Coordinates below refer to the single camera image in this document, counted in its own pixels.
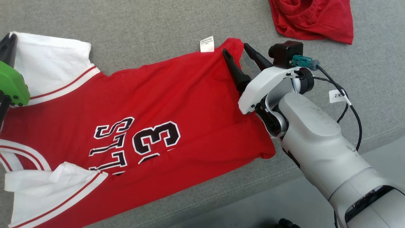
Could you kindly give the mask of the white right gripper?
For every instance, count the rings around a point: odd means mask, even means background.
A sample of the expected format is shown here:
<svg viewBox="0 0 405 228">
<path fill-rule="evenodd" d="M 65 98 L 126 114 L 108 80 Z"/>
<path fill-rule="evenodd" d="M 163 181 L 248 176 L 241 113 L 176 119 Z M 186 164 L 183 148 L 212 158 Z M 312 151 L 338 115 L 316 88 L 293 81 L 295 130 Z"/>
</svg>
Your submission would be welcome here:
<svg viewBox="0 0 405 228">
<path fill-rule="evenodd" d="M 231 53 L 226 48 L 222 50 L 234 85 L 239 94 L 242 94 L 238 105 L 243 114 L 253 112 L 262 100 L 265 109 L 272 110 L 286 94 L 306 91 L 305 82 L 298 78 L 299 67 L 292 69 L 275 67 L 248 43 L 244 43 L 244 50 L 262 71 L 252 80 L 237 66 Z"/>
</svg>

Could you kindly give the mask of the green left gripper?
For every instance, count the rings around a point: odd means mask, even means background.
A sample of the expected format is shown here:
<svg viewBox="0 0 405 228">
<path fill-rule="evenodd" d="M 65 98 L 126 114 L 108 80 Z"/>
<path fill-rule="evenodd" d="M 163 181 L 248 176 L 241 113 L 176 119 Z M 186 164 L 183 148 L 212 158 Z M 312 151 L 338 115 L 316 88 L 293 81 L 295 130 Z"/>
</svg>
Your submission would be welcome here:
<svg viewBox="0 0 405 228">
<path fill-rule="evenodd" d="M 22 75 L 14 69 L 18 37 L 8 33 L 0 42 L 0 89 L 17 106 L 26 106 L 30 93 Z"/>
</svg>

